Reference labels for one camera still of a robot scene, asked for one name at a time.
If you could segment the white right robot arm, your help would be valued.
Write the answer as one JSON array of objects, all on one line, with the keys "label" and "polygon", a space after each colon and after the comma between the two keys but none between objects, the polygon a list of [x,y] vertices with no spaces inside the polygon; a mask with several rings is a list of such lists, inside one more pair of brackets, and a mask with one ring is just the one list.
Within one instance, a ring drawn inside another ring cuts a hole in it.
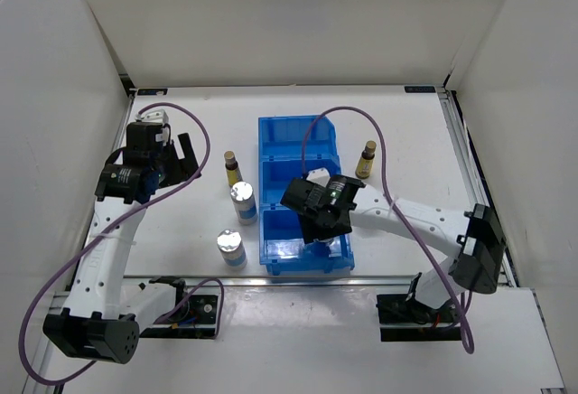
[{"label": "white right robot arm", "polygon": [[424,322],[452,295],[496,292],[506,240],[496,212],[484,204],[451,211],[403,199],[390,201],[373,186],[336,174],[326,184],[294,178],[281,198],[298,215],[305,243],[381,230],[423,242],[445,258],[411,285],[406,312]]}]

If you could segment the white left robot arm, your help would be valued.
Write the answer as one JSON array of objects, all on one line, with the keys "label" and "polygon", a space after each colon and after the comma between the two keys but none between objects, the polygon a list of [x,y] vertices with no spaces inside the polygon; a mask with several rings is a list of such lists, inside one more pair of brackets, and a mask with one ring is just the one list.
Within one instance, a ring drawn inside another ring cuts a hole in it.
[{"label": "white left robot arm", "polygon": [[188,134],[171,139],[167,123],[131,123],[125,146],[106,160],[95,190],[92,250],[78,266],[59,314],[49,314],[43,333],[66,356],[125,364],[140,332],[163,315],[179,322],[189,312],[187,296],[174,283],[147,286],[122,304],[126,264],[145,204],[160,189],[188,181],[199,165]]}]

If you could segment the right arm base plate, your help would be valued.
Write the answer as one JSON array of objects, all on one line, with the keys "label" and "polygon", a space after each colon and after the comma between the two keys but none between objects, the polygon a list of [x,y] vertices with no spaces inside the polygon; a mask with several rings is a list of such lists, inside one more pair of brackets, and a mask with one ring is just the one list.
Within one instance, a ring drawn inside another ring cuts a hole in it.
[{"label": "right arm base plate", "polygon": [[377,295],[381,342],[457,342],[459,317],[452,301],[432,309],[406,295]]}]

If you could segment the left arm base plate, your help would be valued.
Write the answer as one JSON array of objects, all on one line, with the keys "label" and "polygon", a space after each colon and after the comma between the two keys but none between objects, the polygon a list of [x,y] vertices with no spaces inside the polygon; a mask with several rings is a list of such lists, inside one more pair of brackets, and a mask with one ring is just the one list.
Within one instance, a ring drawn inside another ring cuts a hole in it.
[{"label": "left arm base plate", "polygon": [[[208,283],[219,286],[219,295],[198,295],[197,291]],[[225,289],[217,278],[200,281],[187,290],[183,278],[155,277],[149,284],[171,286],[175,292],[177,310],[169,316],[161,314],[161,322],[154,322],[140,333],[141,338],[211,339],[219,335]]]}]

